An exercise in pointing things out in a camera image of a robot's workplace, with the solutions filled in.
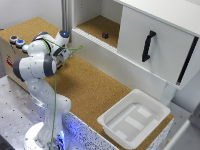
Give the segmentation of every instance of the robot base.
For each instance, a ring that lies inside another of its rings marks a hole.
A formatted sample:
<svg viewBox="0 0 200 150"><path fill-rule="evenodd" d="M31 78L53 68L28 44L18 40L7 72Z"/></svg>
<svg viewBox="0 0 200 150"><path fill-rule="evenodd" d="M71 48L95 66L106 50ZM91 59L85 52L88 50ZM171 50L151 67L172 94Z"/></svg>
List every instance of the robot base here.
<svg viewBox="0 0 200 150"><path fill-rule="evenodd" d="M34 150L34 149L49 150L47 145L46 146L41 145L36 139L36 136L38 132L40 131L40 129L43 127L43 125L44 125L43 122L35 124L26 132L26 135L24 138L24 150ZM66 145L69 145L70 138L67 138L65 141L66 141Z"/></svg>

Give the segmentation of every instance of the cork countertop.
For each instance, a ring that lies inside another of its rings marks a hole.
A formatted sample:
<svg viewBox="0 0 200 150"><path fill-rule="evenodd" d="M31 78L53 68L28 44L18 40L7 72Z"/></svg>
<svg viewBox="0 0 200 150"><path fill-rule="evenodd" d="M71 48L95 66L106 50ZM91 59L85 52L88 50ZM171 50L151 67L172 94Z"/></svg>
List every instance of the cork countertop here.
<svg viewBox="0 0 200 150"><path fill-rule="evenodd" d="M0 36L9 42L11 35L18 35L26 43L30 43L39 32L43 31L55 37L59 29L37 17L0 31ZM97 118L127 95L131 89L77 56L71 57L66 65L56 72L56 77L57 93L71 99L71 112L122 150L121 146L104 133ZM53 77L45 80L54 87ZM172 115L167 116L137 150L146 149L172 119Z"/></svg>

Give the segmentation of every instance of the cabinet top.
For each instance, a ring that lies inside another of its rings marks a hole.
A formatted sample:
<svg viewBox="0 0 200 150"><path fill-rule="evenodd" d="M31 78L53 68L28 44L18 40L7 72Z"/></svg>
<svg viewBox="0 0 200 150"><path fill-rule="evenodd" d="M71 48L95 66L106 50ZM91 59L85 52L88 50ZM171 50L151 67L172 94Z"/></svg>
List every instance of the cabinet top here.
<svg viewBox="0 0 200 150"><path fill-rule="evenodd" d="M200 37L200 6L186 0L114 0L189 34Z"/></svg>

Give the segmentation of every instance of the white plastic tray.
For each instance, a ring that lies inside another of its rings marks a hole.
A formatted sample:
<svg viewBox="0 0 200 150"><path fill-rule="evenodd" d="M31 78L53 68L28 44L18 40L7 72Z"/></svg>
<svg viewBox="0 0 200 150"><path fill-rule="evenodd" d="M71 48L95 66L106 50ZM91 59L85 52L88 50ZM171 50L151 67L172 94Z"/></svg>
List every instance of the white plastic tray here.
<svg viewBox="0 0 200 150"><path fill-rule="evenodd" d="M102 114L98 122L122 147L135 149L169 113L169 108L136 89Z"/></svg>

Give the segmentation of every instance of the black cabinet handle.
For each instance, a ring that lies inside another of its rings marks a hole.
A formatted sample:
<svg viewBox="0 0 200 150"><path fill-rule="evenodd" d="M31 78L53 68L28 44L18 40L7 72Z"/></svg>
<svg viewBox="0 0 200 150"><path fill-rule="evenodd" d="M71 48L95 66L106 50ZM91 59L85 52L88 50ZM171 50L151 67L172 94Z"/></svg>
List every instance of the black cabinet handle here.
<svg viewBox="0 0 200 150"><path fill-rule="evenodd" d="M146 38L145 45L144 45L144 51L143 51L143 54L142 54L142 61L143 62L147 61L150 58L150 56L148 55L149 47L150 47L150 44L151 44L151 38L154 37L155 35L156 35L156 32L150 31L149 35Z"/></svg>

